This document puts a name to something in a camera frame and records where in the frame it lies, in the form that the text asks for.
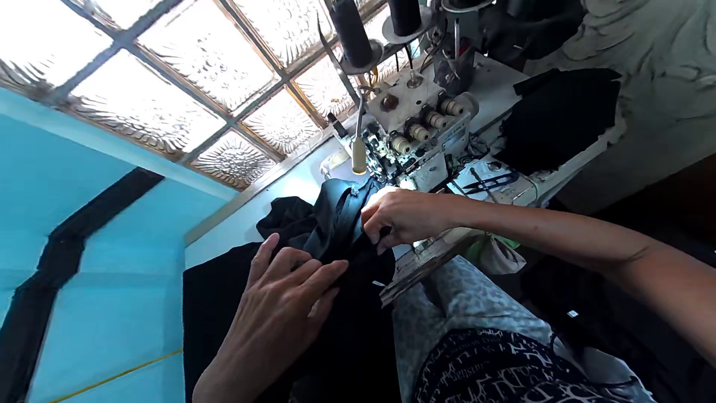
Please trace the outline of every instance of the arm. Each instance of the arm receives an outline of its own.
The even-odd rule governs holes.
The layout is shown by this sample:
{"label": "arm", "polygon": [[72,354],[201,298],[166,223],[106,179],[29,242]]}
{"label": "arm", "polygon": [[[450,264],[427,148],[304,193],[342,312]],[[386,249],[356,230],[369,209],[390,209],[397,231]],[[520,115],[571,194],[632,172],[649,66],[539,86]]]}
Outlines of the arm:
{"label": "arm", "polygon": [[[382,189],[363,210],[378,251],[454,227],[493,232],[607,276],[670,322],[716,362],[716,270],[630,229],[577,214]],[[379,231],[392,227],[379,240]]]}

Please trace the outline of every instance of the textured glass pane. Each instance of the textured glass pane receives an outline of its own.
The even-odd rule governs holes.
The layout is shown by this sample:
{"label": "textured glass pane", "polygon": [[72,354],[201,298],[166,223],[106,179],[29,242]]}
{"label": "textured glass pane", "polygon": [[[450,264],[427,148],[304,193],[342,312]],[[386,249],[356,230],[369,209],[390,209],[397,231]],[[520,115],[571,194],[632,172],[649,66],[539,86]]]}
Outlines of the textured glass pane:
{"label": "textured glass pane", "polygon": [[0,83],[61,85],[107,49],[112,40],[57,0],[3,1]]}
{"label": "textured glass pane", "polygon": [[[376,39],[383,45],[387,44],[388,41],[385,39],[382,33],[383,22],[390,16],[390,8],[387,5],[383,6],[381,11],[365,23],[365,32],[371,39]],[[404,50],[397,53],[398,64],[403,67],[407,64],[407,55]],[[378,80],[385,80],[390,75],[393,75],[397,71],[397,65],[395,64],[395,56],[391,56],[383,63],[378,65]]]}
{"label": "textured glass pane", "polygon": [[[357,87],[355,79],[353,77],[349,79],[353,87]],[[323,116],[328,115],[329,112],[338,115],[353,105],[353,100],[348,96],[348,91],[327,56],[323,56],[315,65],[299,75],[296,84]]]}
{"label": "textured glass pane", "polygon": [[81,82],[72,95],[73,111],[168,154],[193,150],[224,124],[125,50]]}
{"label": "textured glass pane", "polygon": [[231,130],[199,155],[192,165],[231,186],[244,189],[275,163]]}
{"label": "textured glass pane", "polygon": [[146,14],[159,0],[73,0],[83,9],[92,13],[99,21],[114,22],[121,28],[127,29],[139,17]]}
{"label": "textured glass pane", "polygon": [[383,23],[390,16],[390,8],[388,5],[384,5],[378,14],[375,14],[368,22],[365,23],[365,33],[370,39],[377,39],[378,42],[383,45],[388,43],[388,40],[383,36]]}
{"label": "textured glass pane", "polygon": [[386,78],[395,74],[398,71],[398,65],[400,66],[400,68],[403,68],[405,65],[407,65],[407,55],[405,54],[405,50],[400,50],[397,55],[397,64],[395,62],[395,56],[391,56],[389,59],[386,59],[383,63],[380,63],[378,65],[379,81],[385,80]]}
{"label": "textured glass pane", "polygon": [[320,43],[316,12],[326,37],[332,32],[322,0],[234,0],[284,66]]}
{"label": "textured glass pane", "polygon": [[229,111],[278,80],[212,0],[187,0],[139,39]]}
{"label": "textured glass pane", "polygon": [[285,89],[243,123],[283,155],[290,154],[320,130]]}

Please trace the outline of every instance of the thread spool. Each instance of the thread spool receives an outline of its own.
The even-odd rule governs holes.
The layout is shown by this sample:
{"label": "thread spool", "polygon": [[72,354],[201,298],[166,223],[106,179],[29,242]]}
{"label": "thread spool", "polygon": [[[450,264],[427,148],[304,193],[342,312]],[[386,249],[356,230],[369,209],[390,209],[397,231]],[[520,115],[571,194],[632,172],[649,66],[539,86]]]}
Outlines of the thread spool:
{"label": "thread spool", "polygon": [[448,126],[448,121],[445,119],[445,116],[435,112],[434,110],[431,110],[427,116],[425,116],[425,120],[427,120],[428,124],[438,130],[442,130]]}
{"label": "thread spool", "polygon": [[388,0],[393,31],[399,37],[411,35],[420,28],[418,0]]}
{"label": "thread spool", "polygon": [[365,174],[366,169],[366,158],[365,158],[365,143],[363,143],[363,139],[360,137],[356,137],[355,140],[353,140],[353,145],[351,147],[353,151],[353,158],[352,158],[352,166],[353,166],[353,173],[356,175],[362,175]]}
{"label": "thread spool", "polygon": [[454,100],[444,100],[440,104],[440,110],[446,115],[459,116],[462,115],[465,109],[462,105],[455,102]]}
{"label": "thread spool", "polygon": [[427,138],[430,137],[430,132],[427,131],[427,129],[422,127],[421,125],[410,126],[408,132],[410,133],[410,137],[413,137],[415,140],[418,141],[426,141]]}
{"label": "thread spool", "polygon": [[410,142],[403,136],[395,136],[391,144],[393,149],[401,154],[410,152]]}
{"label": "thread spool", "polygon": [[373,58],[373,50],[353,0],[336,0],[329,10],[343,52],[353,67],[364,67]]}

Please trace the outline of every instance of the window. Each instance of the window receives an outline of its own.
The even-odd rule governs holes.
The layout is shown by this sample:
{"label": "window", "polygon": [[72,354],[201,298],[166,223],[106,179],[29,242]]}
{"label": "window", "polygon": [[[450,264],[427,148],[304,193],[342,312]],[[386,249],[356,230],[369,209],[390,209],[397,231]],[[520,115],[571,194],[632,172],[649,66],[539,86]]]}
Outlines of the window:
{"label": "window", "polygon": [[[316,16],[341,52],[327,2],[10,1],[0,86],[243,191],[300,161],[325,116],[353,106],[319,41]],[[385,43],[385,0],[357,4]],[[378,73],[395,70],[388,59]]]}

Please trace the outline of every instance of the finger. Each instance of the finger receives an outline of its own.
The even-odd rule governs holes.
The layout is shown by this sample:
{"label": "finger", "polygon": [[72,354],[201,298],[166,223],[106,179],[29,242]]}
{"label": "finger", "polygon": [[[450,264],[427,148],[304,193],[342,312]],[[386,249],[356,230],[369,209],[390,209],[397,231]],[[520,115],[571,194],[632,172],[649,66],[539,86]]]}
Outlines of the finger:
{"label": "finger", "polygon": [[266,238],[265,241],[258,247],[256,256],[251,260],[251,269],[248,272],[248,281],[246,282],[246,288],[251,287],[256,281],[269,268],[271,262],[271,253],[273,253],[276,245],[279,244],[279,234],[273,233]]}
{"label": "finger", "polygon": [[378,255],[382,255],[383,252],[386,250],[398,246],[402,244],[403,242],[400,240],[400,237],[398,237],[398,233],[396,231],[393,231],[389,233],[388,235],[384,236],[380,242],[378,242],[378,248],[377,252]]}
{"label": "finger", "polygon": [[266,275],[267,280],[279,280],[291,273],[291,269],[296,266],[303,265],[312,259],[311,254],[303,250],[285,247],[279,250],[276,257],[268,265]]}
{"label": "finger", "polygon": [[365,206],[363,206],[360,210],[360,219],[362,223],[365,224],[365,222],[368,221],[370,217],[373,217],[373,214],[378,211],[378,207],[380,207],[379,196],[380,193],[376,193],[371,196]]}
{"label": "finger", "polygon": [[301,294],[308,307],[307,310],[318,301],[331,284],[335,283],[335,281],[346,272],[347,268],[348,260],[336,260],[328,265],[321,266],[311,277],[300,285]]}
{"label": "finger", "polygon": [[318,337],[318,333],[321,331],[321,326],[328,318],[333,308],[333,300],[338,295],[339,288],[333,288],[327,293],[323,294],[322,297],[316,301],[311,308],[309,313],[309,325],[307,331],[307,338],[309,343],[313,343]]}
{"label": "finger", "polygon": [[380,211],[373,214],[368,221],[363,224],[363,231],[368,235],[370,242],[375,245],[380,241],[380,230],[383,227],[392,227],[390,219],[384,217],[384,214]]}
{"label": "finger", "polygon": [[320,269],[322,265],[323,263],[321,263],[320,260],[311,259],[289,274],[288,277],[286,277],[286,282],[291,285],[301,285],[308,280],[316,270]]}

